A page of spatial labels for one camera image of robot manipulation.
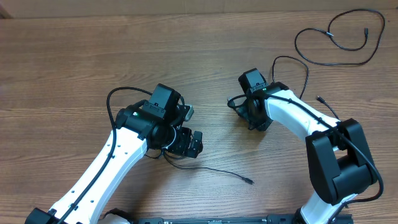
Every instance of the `wooden plank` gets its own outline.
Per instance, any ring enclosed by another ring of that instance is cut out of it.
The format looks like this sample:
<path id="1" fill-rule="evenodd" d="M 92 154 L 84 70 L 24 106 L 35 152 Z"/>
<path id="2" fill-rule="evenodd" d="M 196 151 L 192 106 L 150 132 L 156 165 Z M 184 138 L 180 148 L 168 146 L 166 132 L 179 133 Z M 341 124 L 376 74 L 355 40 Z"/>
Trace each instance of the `wooden plank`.
<path id="1" fill-rule="evenodd" d="M 395 9 L 398 0 L 0 0 L 14 18 Z"/>
<path id="2" fill-rule="evenodd" d="M 144 158 L 107 204 L 136 217 L 240 217 L 294 213 L 311 195 L 305 145 L 283 126 L 266 133 L 227 108 L 239 95 L 238 77 L 257 67 L 270 80 L 278 55 L 298 57 L 293 39 L 306 27 L 325 28 L 340 11 L 212 15 L 119 16 L 0 21 L 0 222 L 23 223 L 34 207 L 46 210 L 80 178 L 110 132 L 105 98 L 117 86 L 152 91 L 163 83 L 179 91 L 195 114 L 185 125 L 203 131 L 204 150 L 182 164 L 237 172 L 243 181 L 210 171 L 174 169 Z M 303 100 L 330 114 L 321 95 L 342 119 L 364 128 L 386 191 L 375 202 L 352 205 L 356 223 L 395 223 L 398 218 L 398 11 L 382 11 L 386 31 L 374 58 L 361 67 L 308 64 Z M 354 13 L 332 27 L 336 41 L 360 46 L 337 49 L 314 32 L 299 46 L 323 62 L 361 61 L 376 43 L 381 23 Z M 300 93 L 304 68 L 290 60 L 275 67 L 276 80 Z M 147 96 L 124 91 L 113 112 Z M 377 192 L 372 186 L 361 197 Z"/>

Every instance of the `cable plug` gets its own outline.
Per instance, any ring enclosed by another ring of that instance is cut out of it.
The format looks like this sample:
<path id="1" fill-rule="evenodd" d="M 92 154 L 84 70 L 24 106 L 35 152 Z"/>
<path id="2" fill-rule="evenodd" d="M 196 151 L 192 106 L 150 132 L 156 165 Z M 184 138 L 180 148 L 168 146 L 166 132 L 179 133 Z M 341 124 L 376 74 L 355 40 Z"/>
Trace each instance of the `cable plug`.
<path id="1" fill-rule="evenodd" d="M 317 96 L 317 100 L 321 103 L 325 103 L 325 100 L 320 96 Z"/>
<path id="2" fill-rule="evenodd" d="M 251 179 L 249 179 L 249 178 L 242 177 L 242 180 L 245 181 L 245 182 L 248 183 L 248 184 L 254 185 L 254 181 L 251 180 Z"/>

